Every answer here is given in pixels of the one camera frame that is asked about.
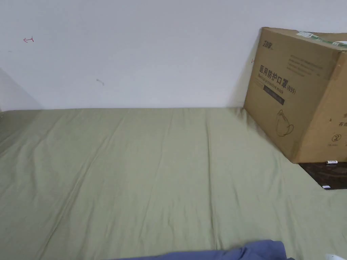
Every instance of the bed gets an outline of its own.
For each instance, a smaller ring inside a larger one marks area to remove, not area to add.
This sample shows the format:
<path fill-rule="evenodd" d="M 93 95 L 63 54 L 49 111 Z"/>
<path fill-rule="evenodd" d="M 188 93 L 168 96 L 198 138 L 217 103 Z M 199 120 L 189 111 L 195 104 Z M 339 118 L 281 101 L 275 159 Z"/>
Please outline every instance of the bed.
<path fill-rule="evenodd" d="M 244 109 L 0 114 L 3 259 L 115 259 L 281 240 L 347 258 L 347 191 L 322 189 Z"/>

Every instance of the wall mark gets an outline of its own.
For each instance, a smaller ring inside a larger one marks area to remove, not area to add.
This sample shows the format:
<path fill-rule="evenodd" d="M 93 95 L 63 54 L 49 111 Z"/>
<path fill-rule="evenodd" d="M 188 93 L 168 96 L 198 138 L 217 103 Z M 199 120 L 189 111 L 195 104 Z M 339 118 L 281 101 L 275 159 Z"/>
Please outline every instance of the wall mark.
<path fill-rule="evenodd" d="M 25 41 L 26 43 L 28 43 L 27 41 L 33 41 L 33 42 L 34 42 L 34 40 L 33 40 L 33 37 L 32 37 L 32 36 L 31 36 L 31 39 L 24 38 L 24 39 L 23 39 L 23 41 Z"/>
<path fill-rule="evenodd" d="M 105 85 L 105 83 L 104 82 L 102 82 L 101 80 L 99 80 L 99 79 L 96 79 L 96 81 L 98 81 L 98 82 L 100 82 L 103 86 Z"/>

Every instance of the blue fabric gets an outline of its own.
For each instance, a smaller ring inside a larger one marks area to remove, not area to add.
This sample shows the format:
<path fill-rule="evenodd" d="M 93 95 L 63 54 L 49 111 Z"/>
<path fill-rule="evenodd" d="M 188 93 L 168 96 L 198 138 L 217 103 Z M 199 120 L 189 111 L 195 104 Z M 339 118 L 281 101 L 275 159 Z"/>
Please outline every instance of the blue fabric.
<path fill-rule="evenodd" d="M 263 240 L 248 243 L 242 248 L 230 251 L 177 252 L 155 257 L 128 258 L 127 260 L 287 260 L 287 256 L 282 242 Z"/>

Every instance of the cardboard box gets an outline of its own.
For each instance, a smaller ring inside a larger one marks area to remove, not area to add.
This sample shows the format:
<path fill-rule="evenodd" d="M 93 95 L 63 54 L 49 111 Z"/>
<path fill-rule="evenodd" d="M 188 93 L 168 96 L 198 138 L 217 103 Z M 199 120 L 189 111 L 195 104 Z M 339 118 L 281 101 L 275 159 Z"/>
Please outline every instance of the cardboard box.
<path fill-rule="evenodd" d="M 244 107 L 293 163 L 347 161 L 343 41 L 347 33 L 262 28 Z"/>

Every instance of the mask illustration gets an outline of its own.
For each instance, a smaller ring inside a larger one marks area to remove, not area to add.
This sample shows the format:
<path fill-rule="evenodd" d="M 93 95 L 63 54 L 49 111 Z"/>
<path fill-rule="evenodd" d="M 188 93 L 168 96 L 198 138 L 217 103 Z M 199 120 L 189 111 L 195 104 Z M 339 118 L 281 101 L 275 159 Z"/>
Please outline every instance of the mask illustration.
<path fill-rule="evenodd" d="M 280 110 L 276 115 L 276 133 L 283 137 L 293 132 L 294 126 L 288 122 L 283 110 Z"/>

